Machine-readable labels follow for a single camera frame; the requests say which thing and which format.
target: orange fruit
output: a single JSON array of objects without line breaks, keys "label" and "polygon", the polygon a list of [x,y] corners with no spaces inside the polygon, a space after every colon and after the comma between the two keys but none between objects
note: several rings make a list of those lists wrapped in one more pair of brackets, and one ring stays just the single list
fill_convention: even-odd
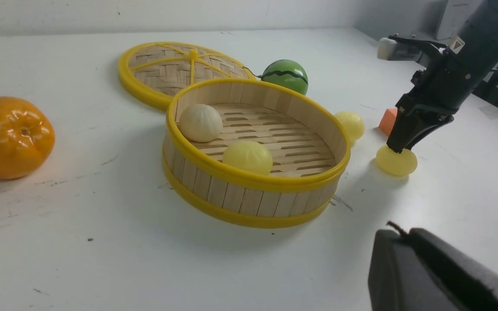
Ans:
[{"label": "orange fruit", "polygon": [[51,154],[55,134],[32,103],[0,97],[0,179],[15,179],[38,169]]}]

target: orange block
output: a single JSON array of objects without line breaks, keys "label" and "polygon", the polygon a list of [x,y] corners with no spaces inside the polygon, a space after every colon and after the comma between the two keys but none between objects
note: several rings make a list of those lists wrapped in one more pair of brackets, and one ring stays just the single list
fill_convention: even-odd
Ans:
[{"label": "orange block", "polygon": [[383,114],[383,118],[380,121],[379,128],[387,136],[389,136],[389,134],[391,134],[391,130],[393,130],[393,125],[395,124],[396,117],[397,117],[397,108],[389,108],[386,110],[385,114]]}]

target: yellow plastic rim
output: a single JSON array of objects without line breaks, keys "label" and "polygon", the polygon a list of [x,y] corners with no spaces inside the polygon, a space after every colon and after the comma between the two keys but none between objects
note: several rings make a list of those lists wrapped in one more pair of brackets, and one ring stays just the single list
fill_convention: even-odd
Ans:
[{"label": "yellow plastic rim", "polygon": [[[245,68],[245,66],[240,63],[239,61],[224,55],[218,51],[214,51],[213,49],[209,49],[206,47],[200,47],[199,45],[194,45],[194,44],[188,44],[188,43],[182,43],[182,42],[152,42],[152,43],[145,43],[145,44],[140,44],[136,45],[135,47],[129,49],[128,51],[124,52],[124,54],[120,57],[118,61],[118,78],[120,80],[120,83],[130,93],[132,96],[136,97],[140,102],[147,104],[148,106],[151,106],[153,108],[157,108],[160,110],[166,110],[168,108],[168,105],[170,104],[170,101],[172,101],[172,96],[162,94],[160,92],[155,91],[154,89],[151,89],[138,79],[134,77],[132,73],[132,69],[128,66],[128,63],[130,61],[130,58],[134,53],[137,51],[140,51],[141,49],[145,49],[148,47],[152,47],[154,45],[158,45],[160,47],[165,47],[165,48],[170,48],[173,50],[176,50],[178,53],[184,54],[184,57],[179,57],[178,59],[191,59],[192,61],[192,78],[191,78],[191,83],[193,82],[193,70],[194,70],[194,63],[197,62],[197,59],[202,56],[206,56],[208,54],[203,54],[203,55],[197,55],[196,57],[193,57],[193,55],[190,55],[190,53],[175,49],[173,47],[169,47],[168,45],[185,45],[187,47],[192,47],[196,49],[202,49],[205,51],[209,51],[210,54],[213,55],[220,55],[221,57],[227,58],[239,67],[243,68],[243,71],[247,73],[247,76],[249,79],[256,79],[255,76],[249,71],[248,69]],[[163,58],[157,61],[151,61],[148,63],[144,63],[143,65],[136,66],[136,69],[143,68],[146,66],[154,65],[155,63],[160,63],[163,61],[170,61],[172,59],[170,58]],[[222,72],[225,76],[230,77],[229,74]]]},{"label": "yellow plastic rim", "polygon": [[[198,87],[206,86],[213,83],[251,83],[256,85],[261,85],[265,87],[270,87],[277,89],[282,92],[287,92],[292,96],[299,97],[303,101],[315,106],[316,109],[320,110],[322,113],[326,114],[328,118],[332,120],[338,127],[338,129],[343,132],[343,137],[345,139],[345,145],[347,146],[346,152],[342,160],[334,167],[325,171],[324,173],[307,176],[307,177],[279,177],[279,176],[265,176],[249,173],[247,171],[242,171],[225,165],[224,163],[218,162],[213,158],[207,156],[201,150],[197,149],[192,145],[180,132],[174,122],[174,105],[178,103],[178,99],[184,96],[186,93],[197,89]],[[211,79],[208,81],[203,81],[194,85],[190,85],[178,92],[176,96],[172,99],[168,111],[166,112],[166,129],[174,146],[182,155],[191,161],[196,167],[202,169],[209,175],[213,175],[223,181],[228,181],[242,187],[247,187],[251,189],[257,189],[262,191],[274,191],[281,193],[292,193],[292,192],[302,192],[302,191],[312,191],[320,187],[324,187],[330,183],[335,182],[337,178],[343,173],[344,169],[347,167],[348,161],[351,157],[351,149],[348,141],[348,136],[345,130],[342,128],[340,123],[334,118],[334,116],[324,109],[322,106],[309,99],[308,97],[301,95],[295,91],[289,90],[285,87],[278,86],[272,83],[266,83],[255,79]]]},{"label": "yellow plastic rim", "polygon": [[164,175],[168,180],[168,183],[174,188],[182,199],[186,202],[190,203],[196,209],[204,212],[205,214],[215,217],[216,219],[220,219],[222,221],[229,222],[230,224],[240,225],[251,228],[287,228],[292,226],[297,226],[300,224],[304,224],[322,214],[326,207],[330,204],[330,199],[322,205],[318,207],[318,209],[303,215],[291,216],[291,217],[282,217],[282,218],[274,218],[274,217],[258,217],[258,216],[249,216],[243,214],[237,214],[229,210],[225,210],[214,206],[213,204],[201,199],[191,191],[189,191],[178,179],[172,175],[172,172],[166,165],[166,159],[164,158],[164,153],[162,155],[162,165]]}]

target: toy watermelon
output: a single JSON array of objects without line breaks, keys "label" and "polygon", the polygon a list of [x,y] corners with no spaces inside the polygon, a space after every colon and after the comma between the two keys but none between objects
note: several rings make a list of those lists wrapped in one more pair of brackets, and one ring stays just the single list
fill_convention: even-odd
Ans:
[{"label": "toy watermelon", "polygon": [[259,77],[262,81],[286,87],[303,95],[306,95],[309,89],[305,70],[296,61],[289,59],[271,63]]}]

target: warning label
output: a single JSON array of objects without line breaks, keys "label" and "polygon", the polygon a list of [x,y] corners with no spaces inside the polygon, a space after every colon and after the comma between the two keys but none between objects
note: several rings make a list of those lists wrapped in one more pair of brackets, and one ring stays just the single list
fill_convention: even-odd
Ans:
[{"label": "warning label", "polygon": [[460,50],[464,47],[464,41],[460,39],[460,37],[456,36],[456,38],[453,39],[451,44],[449,45],[449,48],[455,53],[458,54]]}]

